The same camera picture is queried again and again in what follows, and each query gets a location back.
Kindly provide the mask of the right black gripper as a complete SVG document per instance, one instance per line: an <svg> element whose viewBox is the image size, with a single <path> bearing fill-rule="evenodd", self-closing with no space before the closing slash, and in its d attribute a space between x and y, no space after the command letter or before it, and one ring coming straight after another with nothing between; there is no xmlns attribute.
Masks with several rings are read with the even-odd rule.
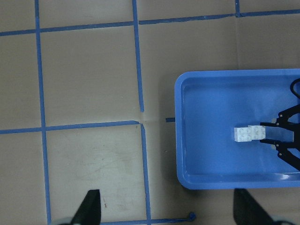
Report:
<svg viewBox="0 0 300 225"><path fill-rule="evenodd" d="M292 142L282 142L275 139L262 139L260 143L274 145L278 151L277 156L293 168L300 169L300 158L288 149L300 150L300 123L290 122L289 119L300 113L300 105L293 106L278 113L277 122L261 122L260 126L278 127L289 130L293 134Z"/></svg>

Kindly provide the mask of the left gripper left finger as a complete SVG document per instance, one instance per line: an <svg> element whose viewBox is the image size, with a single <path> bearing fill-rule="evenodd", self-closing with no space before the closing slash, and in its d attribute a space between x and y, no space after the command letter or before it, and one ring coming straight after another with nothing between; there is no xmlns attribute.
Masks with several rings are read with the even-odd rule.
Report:
<svg viewBox="0 0 300 225"><path fill-rule="evenodd" d="M101 223L101 201L99 189L89 190L71 219L71 225L99 225Z"/></svg>

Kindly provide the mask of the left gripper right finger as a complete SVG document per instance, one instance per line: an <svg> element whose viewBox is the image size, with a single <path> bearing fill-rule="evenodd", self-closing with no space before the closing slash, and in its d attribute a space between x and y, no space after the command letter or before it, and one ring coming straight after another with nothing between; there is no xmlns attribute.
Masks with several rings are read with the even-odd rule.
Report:
<svg viewBox="0 0 300 225"><path fill-rule="evenodd" d="M244 188L235 188L233 218L237 225L273 225L275 221Z"/></svg>

